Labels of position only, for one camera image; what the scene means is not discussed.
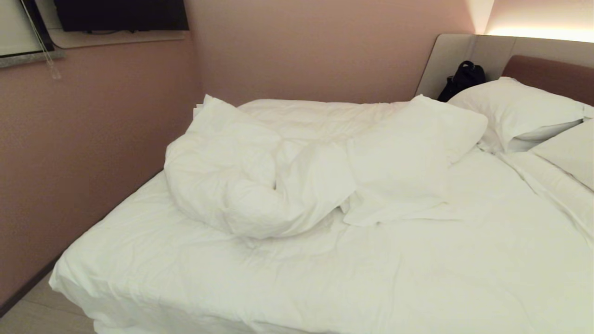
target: window sill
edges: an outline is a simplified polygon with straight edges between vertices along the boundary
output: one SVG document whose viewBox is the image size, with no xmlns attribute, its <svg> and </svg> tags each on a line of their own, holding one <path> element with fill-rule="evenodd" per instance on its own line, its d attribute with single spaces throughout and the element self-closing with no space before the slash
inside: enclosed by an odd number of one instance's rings
<svg viewBox="0 0 594 334">
<path fill-rule="evenodd" d="M 64 50 L 55 50 L 49 53 L 52 59 L 64 58 L 66 53 Z M 30 62 L 45 61 L 43 53 L 30 53 L 28 55 L 12 56 L 0 58 L 0 68 L 10 67 L 15 65 L 28 64 Z"/>
</svg>

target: television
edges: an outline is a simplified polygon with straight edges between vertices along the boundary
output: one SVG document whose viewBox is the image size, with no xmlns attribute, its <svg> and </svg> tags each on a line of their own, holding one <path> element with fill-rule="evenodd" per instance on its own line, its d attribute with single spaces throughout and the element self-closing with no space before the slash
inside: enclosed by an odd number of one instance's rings
<svg viewBox="0 0 594 334">
<path fill-rule="evenodd" d="M 188 30 L 184 0 L 54 0 L 64 31 Z"/>
</svg>

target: floor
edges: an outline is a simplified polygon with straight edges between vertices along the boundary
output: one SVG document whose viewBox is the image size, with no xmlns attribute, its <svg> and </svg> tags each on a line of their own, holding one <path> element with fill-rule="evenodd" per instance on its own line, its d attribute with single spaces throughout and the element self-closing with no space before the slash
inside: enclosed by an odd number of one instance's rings
<svg viewBox="0 0 594 334">
<path fill-rule="evenodd" d="M 49 275 L 0 318 L 0 334 L 95 334 L 93 321 L 53 292 L 48 280 Z"/>
</svg>

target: white bedsheet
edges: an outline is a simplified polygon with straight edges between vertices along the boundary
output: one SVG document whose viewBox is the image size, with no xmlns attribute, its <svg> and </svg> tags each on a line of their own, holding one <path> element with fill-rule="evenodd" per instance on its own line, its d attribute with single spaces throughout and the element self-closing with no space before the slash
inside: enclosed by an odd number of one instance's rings
<svg viewBox="0 0 594 334">
<path fill-rule="evenodd" d="M 458 221 L 242 240 L 188 220 L 163 174 L 64 253 L 50 279 L 101 334 L 584 333 L 592 253 L 569 219 L 478 149 L 449 172 Z"/>
</svg>

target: window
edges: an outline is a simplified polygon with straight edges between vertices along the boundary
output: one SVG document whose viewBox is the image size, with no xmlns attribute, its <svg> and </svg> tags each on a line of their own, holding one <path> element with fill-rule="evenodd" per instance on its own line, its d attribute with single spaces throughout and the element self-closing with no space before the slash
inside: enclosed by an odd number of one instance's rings
<svg viewBox="0 0 594 334">
<path fill-rule="evenodd" d="M 34 0 L 0 0 L 0 7 L 0 58 L 42 52 L 39 41 L 53 50 Z"/>
</svg>

